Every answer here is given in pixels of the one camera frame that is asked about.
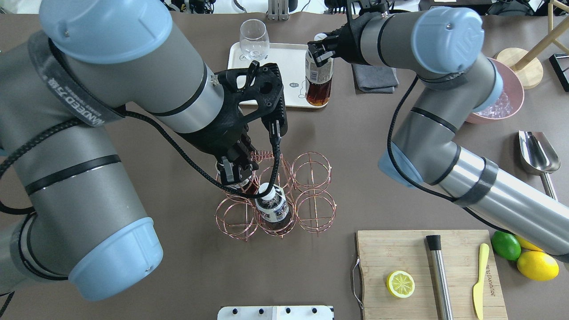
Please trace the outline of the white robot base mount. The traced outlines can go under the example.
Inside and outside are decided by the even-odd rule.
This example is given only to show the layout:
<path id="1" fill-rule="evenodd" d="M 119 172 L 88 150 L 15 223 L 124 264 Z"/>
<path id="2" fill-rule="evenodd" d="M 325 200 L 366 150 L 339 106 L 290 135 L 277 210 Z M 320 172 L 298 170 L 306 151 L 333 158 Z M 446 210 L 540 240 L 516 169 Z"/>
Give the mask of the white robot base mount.
<path id="1" fill-rule="evenodd" d="M 332 306 L 323 304 L 284 306 L 226 306 L 220 308 L 218 320 L 333 320 Z"/>

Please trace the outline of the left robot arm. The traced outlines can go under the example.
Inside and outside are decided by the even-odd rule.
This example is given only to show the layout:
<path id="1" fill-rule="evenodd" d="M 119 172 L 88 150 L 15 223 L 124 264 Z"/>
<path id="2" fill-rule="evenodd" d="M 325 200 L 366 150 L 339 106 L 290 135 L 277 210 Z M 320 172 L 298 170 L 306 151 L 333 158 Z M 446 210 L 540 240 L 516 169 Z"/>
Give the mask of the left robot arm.
<path id="1" fill-rule="evenodd" d="M 44 0 L 41 30 L 1 57 L 1 148 L 31 208 L 1 231 L 1 293 L 69 281 L 87 300 L 150 275 L 163 249 L 105 125 L 133 102 L 219 168 L 250 164 L 234 89 L 160 0 Z"/>

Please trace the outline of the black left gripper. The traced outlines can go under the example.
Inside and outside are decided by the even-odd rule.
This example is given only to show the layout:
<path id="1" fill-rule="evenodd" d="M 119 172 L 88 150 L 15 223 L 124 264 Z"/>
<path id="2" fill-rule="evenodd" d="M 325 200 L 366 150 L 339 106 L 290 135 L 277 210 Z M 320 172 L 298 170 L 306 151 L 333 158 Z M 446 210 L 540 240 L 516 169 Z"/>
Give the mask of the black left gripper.
<path id="1" fill-rule="evenodd" d="M 220 178 L 223 185 L 235 184 L 233 164 L 244 164 L 242 174 L 252 175 L 259 165 L 252 159 L 251 153 L 256 151 L 248 136 L 247 126 L 238 126 L 232 129 L 222 129 L 220 132 L 202 129 L 193 133 L 179 133 L 199 151 L 215 157 L 220 162 Z"/>

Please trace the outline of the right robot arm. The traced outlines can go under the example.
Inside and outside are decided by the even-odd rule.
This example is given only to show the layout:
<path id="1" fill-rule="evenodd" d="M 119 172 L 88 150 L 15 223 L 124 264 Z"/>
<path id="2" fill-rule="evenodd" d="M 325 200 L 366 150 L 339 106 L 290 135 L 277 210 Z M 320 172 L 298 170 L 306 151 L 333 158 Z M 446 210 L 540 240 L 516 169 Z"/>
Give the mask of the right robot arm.
<path id="1" fill-rule="evenodd" d="M 368 8 L 308 42 L 308 53 L 318 66 L 340 58 L 415 72 L 425 88 L 388 139 L 382 170 L 403 184 L 439 186 L 445 200 L 568 263 L 568 207 L 453 141 L 471 113 L 501 95 L 502 78 L 483 43 L 481 16 L 469 8 Z"/>

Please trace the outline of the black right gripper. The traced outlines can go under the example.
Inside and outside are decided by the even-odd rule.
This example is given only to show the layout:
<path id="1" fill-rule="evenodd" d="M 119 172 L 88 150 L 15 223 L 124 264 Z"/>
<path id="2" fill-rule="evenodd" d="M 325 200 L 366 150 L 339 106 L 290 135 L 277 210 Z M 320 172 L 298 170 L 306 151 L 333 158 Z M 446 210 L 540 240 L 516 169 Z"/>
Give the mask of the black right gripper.
<path id="1" fill-rule="evenodd" d="M 369 13 L 353 17 L 347 14 L 347 22 L 331 32 L 331 38 L 308 42 L 308 52 L 314 55 L 317 67 L 323 67 L 334 57 L 342 58 L 350 64 L 367 65 L 361 50 L 361 36 L 369 22 Z"/>

